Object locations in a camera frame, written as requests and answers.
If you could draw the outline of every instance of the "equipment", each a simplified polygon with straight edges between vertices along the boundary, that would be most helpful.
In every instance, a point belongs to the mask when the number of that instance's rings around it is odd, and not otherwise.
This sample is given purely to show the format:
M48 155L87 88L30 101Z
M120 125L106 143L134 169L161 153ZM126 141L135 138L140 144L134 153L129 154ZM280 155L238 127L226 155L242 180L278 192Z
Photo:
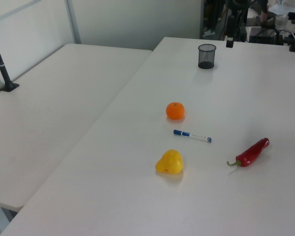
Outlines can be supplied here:
M227 20L226 47L232 48L234 39L245 41L244 36L247 35L247 32L242 23L246 23L248 9L253 3L257 3L261 11L267 14L267 0L226 0L226 7L232 11Z

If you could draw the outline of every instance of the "blue marker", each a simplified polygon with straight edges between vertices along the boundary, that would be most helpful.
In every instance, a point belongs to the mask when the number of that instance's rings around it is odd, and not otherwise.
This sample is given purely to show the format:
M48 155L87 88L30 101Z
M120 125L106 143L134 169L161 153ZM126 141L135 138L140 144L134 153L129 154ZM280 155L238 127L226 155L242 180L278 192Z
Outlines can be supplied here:
M183 131L176 130L176 129L174 129L174 134L181 135L181 136L187 136L187 137L195 138L195 139L200 139L200 140L203 140L203 141L207 141L209 143L212 142L212 138L210 138L210 137L205 137L205 136L190 134L188 132L183 132Z

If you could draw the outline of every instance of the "white wall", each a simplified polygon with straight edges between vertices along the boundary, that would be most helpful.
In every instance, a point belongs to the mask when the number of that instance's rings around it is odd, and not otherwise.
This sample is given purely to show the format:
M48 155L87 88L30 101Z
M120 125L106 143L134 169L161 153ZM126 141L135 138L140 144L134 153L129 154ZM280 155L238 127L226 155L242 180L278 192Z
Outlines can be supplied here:
M164 36L199 38L203 0L68 0L77 42L154 50Z
M73 42L66 0L41 0L0 20L0 53L11 80Z

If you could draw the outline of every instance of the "red chili pepper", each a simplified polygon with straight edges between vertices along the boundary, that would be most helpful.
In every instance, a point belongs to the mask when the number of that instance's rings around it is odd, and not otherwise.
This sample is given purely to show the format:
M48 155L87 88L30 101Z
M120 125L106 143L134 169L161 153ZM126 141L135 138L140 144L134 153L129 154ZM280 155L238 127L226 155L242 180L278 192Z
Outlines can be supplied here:
M230 164L229 162L227 162L227 164L229 166L249 166L251 163L254 162L254 160L257 159L262 150L269 146L269 143L270 142L268 138L261 139L259 142L252 145L249 149L244 151L241 155L238 155L236 157L235 163Z

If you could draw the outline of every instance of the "white tabletop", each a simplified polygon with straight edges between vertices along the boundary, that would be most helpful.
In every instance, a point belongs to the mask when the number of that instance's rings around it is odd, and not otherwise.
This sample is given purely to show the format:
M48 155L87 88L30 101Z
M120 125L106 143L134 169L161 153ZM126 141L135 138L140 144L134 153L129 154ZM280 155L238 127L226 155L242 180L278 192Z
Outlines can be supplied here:
M203 43L217 46L213 69L197 67ZM166 117L173 101L181 122ZM264 137L251 166L227 166ZM172 148L183 172L156 173ZM164 38L2 234L12 235L295 235L295 53Z
M0 92L0 206L18 211L151 51L69 44Z

